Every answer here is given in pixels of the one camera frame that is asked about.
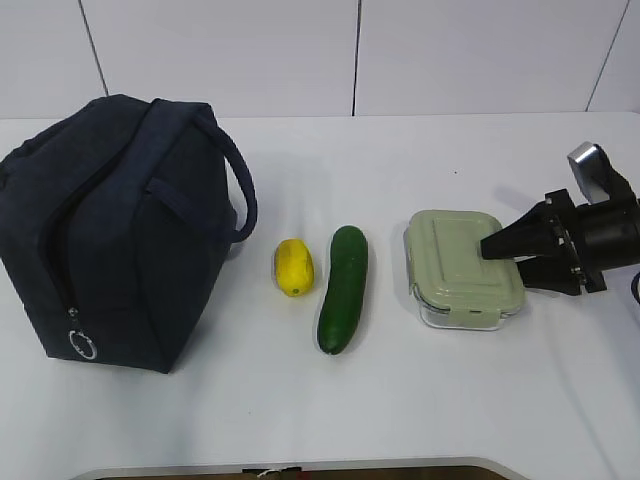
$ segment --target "white table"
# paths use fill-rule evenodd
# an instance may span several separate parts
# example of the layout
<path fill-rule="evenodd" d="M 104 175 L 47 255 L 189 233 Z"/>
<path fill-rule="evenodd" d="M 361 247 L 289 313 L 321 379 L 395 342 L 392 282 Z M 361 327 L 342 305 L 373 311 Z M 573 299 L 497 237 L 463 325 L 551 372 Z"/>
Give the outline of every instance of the white table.
<path fill-rule="evenodd" d="M 49 123 L 0 121 L 0 154 Z M 603 293 L 529 293 L 497 332 L 436 330 L 408 295 L 402 233 L 421 209 L 508 224 L 559 188 L 582 203 L 565 155 L 583 140 L 603 145 L 640 192 L 639 115 L 221 123 L 254 175 L 259 224 L 175 373 L 47 359 L 0 274 L 0 478 L 432 464 L 638 478 L 636 269 L 607 275 Z M 356 339 L 332 358 L 314 344 L 315 323 L 329 241 L 347 223 L 371 245 L 368 294 Z M 298 299 L 271 279 L 272 252 L 291 236 L 306 240 L 319 272 Z"/>

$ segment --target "zipper pull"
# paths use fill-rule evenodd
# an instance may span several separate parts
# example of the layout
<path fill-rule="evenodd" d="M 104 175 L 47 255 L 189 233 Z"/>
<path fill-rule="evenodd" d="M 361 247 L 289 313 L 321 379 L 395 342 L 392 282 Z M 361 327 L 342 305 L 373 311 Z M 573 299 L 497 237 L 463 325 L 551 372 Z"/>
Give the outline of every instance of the zipper pull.
<path fill-rule="evenodd" d="M 73 325 L 73 328 L 82 331 L 82 328 L 80 327 L 80 320 L 78 318 L 78 309 L 75 307 L 71 307 L 69 308 L 69 310 L 67 310 L 67 313 L 69 314 L 69 318 L 71 318 L 71 324 Z"/>
<path fill-rule="evenodd" d="M 91 338 L 82 331 L 80 319 L 78 318 L 78 309 L 71 307 L 67 310 L 67 314 L 69 315 L 71 324 L 73 325 L 72 329 L 69 330 L 69 342 L 71 343 L 71 346 L 80 354 L 81 357 L 87 360 L 95 360 L 98 356 L 98 349 L 93 343 L 93 340 L 91 340 Z"/>

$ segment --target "metal ring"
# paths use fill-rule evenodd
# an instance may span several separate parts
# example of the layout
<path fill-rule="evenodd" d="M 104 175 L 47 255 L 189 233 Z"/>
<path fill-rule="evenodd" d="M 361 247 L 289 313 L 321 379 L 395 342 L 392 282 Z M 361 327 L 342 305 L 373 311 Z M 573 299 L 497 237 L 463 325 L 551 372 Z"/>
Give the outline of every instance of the metal ring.
<path fill-rule="evenodd" d="M 80 345 L 78 345 L 77 340 L 75 338 L 76 336 L 82 338 L 86 342 L 86 344 L 89 345 L 89 348 L 91 349 L 91 354 L 90 355 L 87 355 L 87 353 L 85 353 L 85 351 L 82 349 L 82 347 L 80 347 Z M 98 356 L 98 349 L 96 348 L 95 344 L 93 343 L 93 340 L 91 340 L 82 331 L 70 330 L 69 331 L 69 342 L 71 343 L 71 346 L 74 348 L 74 350 L 76 352 L 78 352 L 80 354 L 80 356 L 82 356 L 83 358 L 86 358 L 87 360 L 95 360 L 96 357 Z"/>

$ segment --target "zipper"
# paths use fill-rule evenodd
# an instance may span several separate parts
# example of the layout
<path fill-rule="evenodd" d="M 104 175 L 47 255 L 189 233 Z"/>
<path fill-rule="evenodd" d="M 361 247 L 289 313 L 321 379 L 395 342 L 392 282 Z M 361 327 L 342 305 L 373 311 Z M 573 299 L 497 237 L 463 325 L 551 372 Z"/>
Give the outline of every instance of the zipper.
<path fill-rule="evenodd" d="M 69 266 L 69 226 L 82 201 L 116 168 L 125 149 L 94 172 L 60 204 L 47 220 L 39 240 L 40 258 L 69 319 L 69 341 L 76 352 L 88 360 L 97 357 L 97 349 L 91 338 L 84 332 L 80 321 L 78 299 Z"/>

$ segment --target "white wall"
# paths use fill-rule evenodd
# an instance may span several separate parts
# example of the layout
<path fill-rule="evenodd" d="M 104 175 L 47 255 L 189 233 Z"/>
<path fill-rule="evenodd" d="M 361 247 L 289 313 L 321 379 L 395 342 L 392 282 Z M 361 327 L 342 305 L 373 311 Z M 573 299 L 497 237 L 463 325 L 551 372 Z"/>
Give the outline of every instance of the white wall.
<path fill-rule="evenodd" d="M 589 110 L 640 113 L 640 0 L 629 3 Z"/>
<path fill-rule="evenodd" d="M 0 0 L 0 118 L 62 117 L 103 95 L 76 0 Z"/>
<path fill-rule="evenodd" d="M 626 0 L 363 0 L 360 115 L 583 111 Z"/>
<path fill-rule="evenodd" d="M 110 93 L 350 115 L 357 0 L 83 0 Z"/>
<path fill-rule="evenodd" d="M 111 93 L 351 114 L 358 0 L 82 2 Z M 630 2 L 613 43 L 627 0 L 362 0 L 356 114 L 640 111 Z M 0 0 L 0 65 L 0 118 L 104 93 L 78 0 Z"/>

